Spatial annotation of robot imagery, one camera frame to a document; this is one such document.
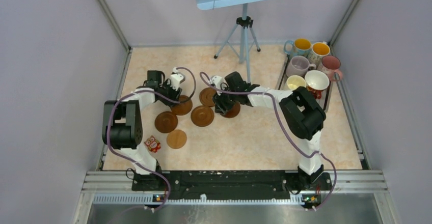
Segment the white red mug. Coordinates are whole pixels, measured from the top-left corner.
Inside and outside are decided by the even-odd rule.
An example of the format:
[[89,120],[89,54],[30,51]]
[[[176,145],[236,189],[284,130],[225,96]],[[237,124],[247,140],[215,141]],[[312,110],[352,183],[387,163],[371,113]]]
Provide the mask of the white red mug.
[[322,93],[329,87],[330,80],[328,76],[318,70],[308,71],[304,77],[306,89],[315,99],[321,99]]

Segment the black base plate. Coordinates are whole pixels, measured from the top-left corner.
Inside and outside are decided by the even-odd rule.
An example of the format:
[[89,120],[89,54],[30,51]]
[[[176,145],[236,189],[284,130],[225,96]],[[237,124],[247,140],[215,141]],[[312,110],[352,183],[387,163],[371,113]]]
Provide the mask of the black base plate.
[[159,176],[132,177],[133,191],[160,191],[169,200],[282,200],[296,193],[322,193],[330,190],[329,173],[314,182],[298,171],[164,171]]

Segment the cream mug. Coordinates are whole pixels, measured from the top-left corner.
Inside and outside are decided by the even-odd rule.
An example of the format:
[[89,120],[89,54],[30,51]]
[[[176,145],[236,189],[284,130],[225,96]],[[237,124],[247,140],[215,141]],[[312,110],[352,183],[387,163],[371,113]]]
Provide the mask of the cream mug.
[[291,91],[294,91],[299,87],[305,88],[306,86],[307,86],[307,83],[304,80],[304,78],[301,76],[292,75],[292,76],[287,78],[286,87]]

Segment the metal tray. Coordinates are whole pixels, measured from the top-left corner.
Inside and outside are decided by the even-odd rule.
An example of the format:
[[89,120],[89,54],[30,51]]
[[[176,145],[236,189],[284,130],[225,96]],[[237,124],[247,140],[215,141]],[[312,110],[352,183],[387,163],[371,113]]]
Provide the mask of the metal tray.
[[[277,89],[277,90],[283,89],[284,86],[286,85],[287,75],[285,73],[285,70],[288,67],[289,62],[290,62],[289,55],[286,54],[285,59],[284,59],[284,63],[282,66],[282,70],[281,70],[281,73],[279,75],[278,81],[276,83],[276,87],[275,87],[275,89]],[[328,88],[322,92],[322,97],[320,99],[316,99],[318,104],[322,107],[322,109],[325,112],[327,112],[329,110],[332,85],[333,85],[333,83],[330,82],[330,85],[328,86]]]

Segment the patterned mug yellow inside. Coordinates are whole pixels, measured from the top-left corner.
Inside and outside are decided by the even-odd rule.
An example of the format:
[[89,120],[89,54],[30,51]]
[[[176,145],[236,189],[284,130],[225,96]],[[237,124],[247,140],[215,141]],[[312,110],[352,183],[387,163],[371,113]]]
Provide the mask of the patterned mug yellow inside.
[[311,46],[311,50],[307,56],[307,59],[311,64],[318,66],[321,63],[322,59],[328,56],[330,52],[331,49],[327,42],[315,42]]

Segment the pink mug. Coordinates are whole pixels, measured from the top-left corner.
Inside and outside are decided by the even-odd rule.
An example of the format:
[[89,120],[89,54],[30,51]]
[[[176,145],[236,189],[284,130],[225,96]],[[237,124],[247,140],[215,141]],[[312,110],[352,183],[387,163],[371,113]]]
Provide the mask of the pink mug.
[[341,61],[335,56],[328,55],[322,58],[317,69],[323,72],[330,81],[338,82],[343,79],[343,73],[340,71],[340,67]]

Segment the blue mug yellow inside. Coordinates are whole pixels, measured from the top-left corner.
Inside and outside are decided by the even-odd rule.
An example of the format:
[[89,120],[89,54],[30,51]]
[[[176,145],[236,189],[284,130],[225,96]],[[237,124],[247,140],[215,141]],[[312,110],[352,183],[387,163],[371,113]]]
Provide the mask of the blue mug yellow inside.
[[290,59],[295,56],[307,57],[311,51],[311,47],[312,44],[308,39],[287,40],[284,44],[284,52]]

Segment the light wooden coaster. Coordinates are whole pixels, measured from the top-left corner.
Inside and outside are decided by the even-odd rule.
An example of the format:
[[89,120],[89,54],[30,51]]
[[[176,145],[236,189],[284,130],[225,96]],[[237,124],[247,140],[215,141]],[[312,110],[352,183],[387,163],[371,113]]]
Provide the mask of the light wooden coaster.
[[187,135],[182,130],[173,130],[167,135],[167,145],[172,149],[180,149],[187,142]]

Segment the dark wooden coaster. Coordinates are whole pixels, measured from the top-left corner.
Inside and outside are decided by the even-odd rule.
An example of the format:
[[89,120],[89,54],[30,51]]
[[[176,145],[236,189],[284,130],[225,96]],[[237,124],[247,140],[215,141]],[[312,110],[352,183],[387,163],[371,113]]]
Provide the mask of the dark wooden coaster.
[[222,116],[228,119],[234,118],[239,114],[240,109],[241,109],[241,104],[239,102],[236,102],[234,106],[228,112],[226,112],[226,114]]
[[205,105],[195,107],[191,112],[191,121],[198,127],[209,126],[214,120],[213,110]]
[[161,133],[170,133],[176,129],[178,125],[177,116],[171,111],[160,113],[154,121],[154,126]]
[[192,110],[193,102],[186,95],[180,95],[179,101],[181,103],[172,107],[171,112],[178,116],[184,116]]
[[204,106],[214,107],[215,103],[213,101],[213,96],[216,94],[216,90],[207,87],[200,92],[199,100]]

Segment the lilac mug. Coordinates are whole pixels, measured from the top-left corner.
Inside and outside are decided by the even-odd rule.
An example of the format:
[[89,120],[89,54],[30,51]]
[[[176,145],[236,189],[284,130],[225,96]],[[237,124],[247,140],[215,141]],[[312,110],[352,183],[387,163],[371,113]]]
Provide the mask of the lilac mug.
[[304,56],[294,56],[288,63],[288,66],[285,70],[285,74],[287,77],[297,75],[304,77],[308,71],[315,70],[317,66]]

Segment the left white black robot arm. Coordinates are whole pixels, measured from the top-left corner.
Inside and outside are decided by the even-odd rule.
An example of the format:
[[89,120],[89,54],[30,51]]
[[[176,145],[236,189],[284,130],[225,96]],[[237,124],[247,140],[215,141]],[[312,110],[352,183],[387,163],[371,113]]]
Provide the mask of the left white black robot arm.
[[162,71],[150,70],[141,86],[103,106],[103,142],[113,154],[130,161],[135,173],[145,176],[144,184],[151,190],[161,188],[164,180],[157,172],[157,160],[144,144],[141,111],[157,101],[168,107],[178,105],[184,81],[185,76],[177,69],[168,77]]

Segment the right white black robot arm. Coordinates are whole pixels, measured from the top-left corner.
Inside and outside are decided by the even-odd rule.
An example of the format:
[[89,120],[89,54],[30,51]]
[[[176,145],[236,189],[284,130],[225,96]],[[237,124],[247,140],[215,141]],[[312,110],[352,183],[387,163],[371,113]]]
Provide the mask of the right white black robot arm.
[[200,76],[216,91],[212,100],[215,112],[220,115],[226,115],[237,103],[274,109],[283,133],[301,155],[298,166],[300,186],[313,189],[319,183],[323,173],[320,137],[326,113],[305,87],[294,91],[271,89],[246,82],[236,71],[225,77]]

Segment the red owl figurine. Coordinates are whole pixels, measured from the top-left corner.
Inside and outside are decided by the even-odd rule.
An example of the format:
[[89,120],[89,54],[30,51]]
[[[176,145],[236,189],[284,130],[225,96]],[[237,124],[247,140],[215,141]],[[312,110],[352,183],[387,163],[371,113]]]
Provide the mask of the red owl figurine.
[[147,138],[144,141],[144,145],[152,153],[156,153],[157,151],[159,151],[161,149],[160,142],[154,136],[150,136],[149,138]]

